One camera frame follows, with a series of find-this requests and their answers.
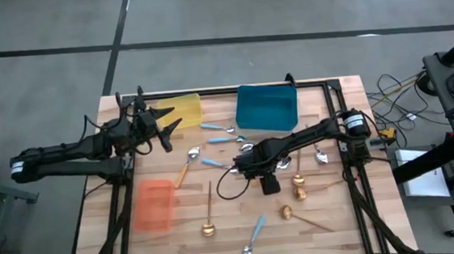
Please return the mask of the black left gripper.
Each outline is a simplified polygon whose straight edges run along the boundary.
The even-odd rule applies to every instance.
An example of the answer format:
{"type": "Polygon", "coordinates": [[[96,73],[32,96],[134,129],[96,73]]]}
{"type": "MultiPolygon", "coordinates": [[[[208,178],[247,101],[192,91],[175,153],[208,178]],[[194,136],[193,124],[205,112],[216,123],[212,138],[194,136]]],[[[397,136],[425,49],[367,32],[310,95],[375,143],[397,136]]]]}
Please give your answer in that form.
{"type": "Polygon", "coordinates": [[[144,143],[149,144],[153,138],[160,138],[160,133],[162,135],[171,135],[183,119],[180,117],[170,125],[163,127],[162,131],[160,131],[157,125],[157,120],[174,110],[174,107],[160,109],[148,108],[145,111],[140,109],[133,110],[130,114],[133,121],[131,129],[133,132],[131,140],[133,146],[137,147],[144,143]]]}

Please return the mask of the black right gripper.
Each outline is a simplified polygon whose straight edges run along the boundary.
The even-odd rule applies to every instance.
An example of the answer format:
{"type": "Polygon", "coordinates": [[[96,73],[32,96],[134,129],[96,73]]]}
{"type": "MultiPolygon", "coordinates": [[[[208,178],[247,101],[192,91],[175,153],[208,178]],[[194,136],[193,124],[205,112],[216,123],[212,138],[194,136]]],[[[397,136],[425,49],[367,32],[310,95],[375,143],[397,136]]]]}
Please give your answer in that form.
{"type": "Polygon", "coordinates": [[[280,153],[278,148],[267,145],[254,146],[252,150],[233,159],[238,172],[249,180],[272,175],[279,167],[285,167],[289,162],[290,156],[287,153],[280,153]]]}

